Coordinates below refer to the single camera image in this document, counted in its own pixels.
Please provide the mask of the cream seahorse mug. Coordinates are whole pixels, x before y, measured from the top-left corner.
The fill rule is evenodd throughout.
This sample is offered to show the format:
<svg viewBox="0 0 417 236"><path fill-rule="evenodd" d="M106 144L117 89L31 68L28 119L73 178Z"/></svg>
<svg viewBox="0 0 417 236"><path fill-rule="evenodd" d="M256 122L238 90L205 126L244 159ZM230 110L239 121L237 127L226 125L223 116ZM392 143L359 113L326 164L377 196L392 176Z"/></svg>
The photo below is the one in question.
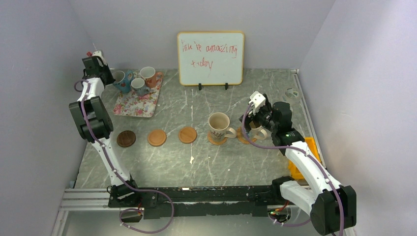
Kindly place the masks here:
<svg viewBox="0 0 417 236"><path fill-rule="evenodd" d="M256 140L265 140L268 138L268 132L262 126L250 125L249 137Z"/></svg>

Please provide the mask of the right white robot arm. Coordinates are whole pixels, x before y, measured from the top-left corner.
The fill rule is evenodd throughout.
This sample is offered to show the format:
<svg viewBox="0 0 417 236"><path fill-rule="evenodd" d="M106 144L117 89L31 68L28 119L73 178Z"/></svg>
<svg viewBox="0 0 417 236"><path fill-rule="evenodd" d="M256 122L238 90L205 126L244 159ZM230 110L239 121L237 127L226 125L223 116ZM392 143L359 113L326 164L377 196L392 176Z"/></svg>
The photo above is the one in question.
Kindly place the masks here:
<svg viewBox="0 0 417 236"><path fill-rule="evenodd" d="M343 235L357 223L357 194L350 185L336 180L312 154L305 138L293 128L289 103L271 104L265 94L255 91L240 118L244 138L250 123L258 123L271 132L273 145L301 172L309 185L302 187L292 177L280 177L272 182L270 197L276 204L286 200L295 204L310 217L314 229L322 236Z"/></svg>

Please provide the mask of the cream coral pattern mug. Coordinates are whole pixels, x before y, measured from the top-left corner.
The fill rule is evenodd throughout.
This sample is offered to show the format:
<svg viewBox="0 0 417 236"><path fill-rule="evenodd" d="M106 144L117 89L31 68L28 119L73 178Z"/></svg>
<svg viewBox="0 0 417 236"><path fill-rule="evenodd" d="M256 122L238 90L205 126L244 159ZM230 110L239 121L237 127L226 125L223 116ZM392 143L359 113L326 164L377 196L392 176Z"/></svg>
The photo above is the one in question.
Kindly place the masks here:
<svg viewBox="0 0 417 236"><path fill-rule="evenodd" d="M225 113L216 112L208 118L209 135L214 142L221 142L225 138L236 138L237 131L230 126L230 119Z"/></svg>

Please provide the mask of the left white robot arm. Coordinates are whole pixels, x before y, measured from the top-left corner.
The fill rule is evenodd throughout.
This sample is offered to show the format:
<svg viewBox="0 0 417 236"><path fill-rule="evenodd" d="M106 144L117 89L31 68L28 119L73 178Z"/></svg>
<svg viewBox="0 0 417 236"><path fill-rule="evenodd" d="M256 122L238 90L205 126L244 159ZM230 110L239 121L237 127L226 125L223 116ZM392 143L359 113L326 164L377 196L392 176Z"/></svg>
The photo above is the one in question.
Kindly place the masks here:
<svg viewBox="0 0 417 236"><path fill-rule="evenodd" d="M82 139L91 143L100 155L110 177L111 199L121 199L127 206L136 206L141 193L135 189L130 172L120 163L112 147L114 130L111 118L101 99L107 85L115 80L101 51L88 53L82 59L83 77L74 84L81 95L69 104L69 110Z"/></svg>

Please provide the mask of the teal blue mug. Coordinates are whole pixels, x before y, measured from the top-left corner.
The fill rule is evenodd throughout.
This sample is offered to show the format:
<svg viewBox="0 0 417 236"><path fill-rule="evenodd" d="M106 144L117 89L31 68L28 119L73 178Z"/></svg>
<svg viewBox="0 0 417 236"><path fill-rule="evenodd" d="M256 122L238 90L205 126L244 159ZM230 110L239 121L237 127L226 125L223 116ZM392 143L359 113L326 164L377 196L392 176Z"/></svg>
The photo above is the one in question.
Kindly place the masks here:
<svg viewBox="0 0 417 236"><path fill-rule="evenodd" d="M131 81L134 79L134 73L131 70L127 71L114 71L112 73L114 78L113 86L116 87L121 93L129 93L131 91Z"/></svg>

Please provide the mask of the light wooden coaster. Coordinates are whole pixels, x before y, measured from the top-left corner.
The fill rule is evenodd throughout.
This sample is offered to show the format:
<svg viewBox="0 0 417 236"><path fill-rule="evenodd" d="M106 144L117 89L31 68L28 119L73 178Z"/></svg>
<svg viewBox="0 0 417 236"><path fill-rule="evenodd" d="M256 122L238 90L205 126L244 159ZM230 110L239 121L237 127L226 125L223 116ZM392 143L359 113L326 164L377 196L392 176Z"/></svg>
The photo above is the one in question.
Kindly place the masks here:
<svg viewBox="0 0 417 236"><path fill-rule="evenodd" d="M186 126L179 131L179 140L184 144L190 144L197 138L196 130L191 126Z"/></svg>
<svg viewBox="0 0 417 236"><path fill-rule="evenodd" d="M159 147L166 142L167 135L162 129L155 129L148 134L147 141L151 146Z"/></svg>

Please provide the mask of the dark walnut wooden coaster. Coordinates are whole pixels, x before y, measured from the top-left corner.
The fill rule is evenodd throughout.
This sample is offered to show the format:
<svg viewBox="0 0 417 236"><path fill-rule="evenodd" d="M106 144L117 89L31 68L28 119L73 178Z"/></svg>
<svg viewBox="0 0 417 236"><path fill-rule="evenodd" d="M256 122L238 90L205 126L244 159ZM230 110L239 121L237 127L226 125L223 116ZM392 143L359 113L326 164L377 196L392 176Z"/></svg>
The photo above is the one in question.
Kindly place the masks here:
<svg viewBox="0 0 417 236"><path fill-rule="evenodd" d="M125 130L118 134L117 144L122 148L132 146L136 142L136 135L131 130Z"/></svg>

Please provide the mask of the woven rattan coaster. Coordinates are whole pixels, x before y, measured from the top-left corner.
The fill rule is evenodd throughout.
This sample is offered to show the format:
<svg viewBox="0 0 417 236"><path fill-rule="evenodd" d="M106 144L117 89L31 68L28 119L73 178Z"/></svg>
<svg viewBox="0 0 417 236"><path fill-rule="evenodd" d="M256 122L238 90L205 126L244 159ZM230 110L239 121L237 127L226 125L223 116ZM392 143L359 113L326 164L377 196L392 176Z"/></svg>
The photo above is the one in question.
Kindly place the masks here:
<svg viewBox="0 0 417 236"><path fill-rule="evenodd" d="M219 145L224 144L224 143L227 141L227 139L228 139L228 138L226 138L226 137L225 137L222 141L215 141L215 140L211 137L211 133L210 133L210 132L208 132L208 133L207 133L207 139L208 139L208 141L209 141L211 144L219 146Z"/></svg>
<svg viewBox="0 0 417 236"><path fill-rule="evenodd" d="M248 136L248 138L251 139L252 142L255 143L257 141L257 139L254 137L254 135L250 131L247 132L246 135ZM245 145L250 144L250 142L244 137L241 127L237 129L237 139Z"/></svg>

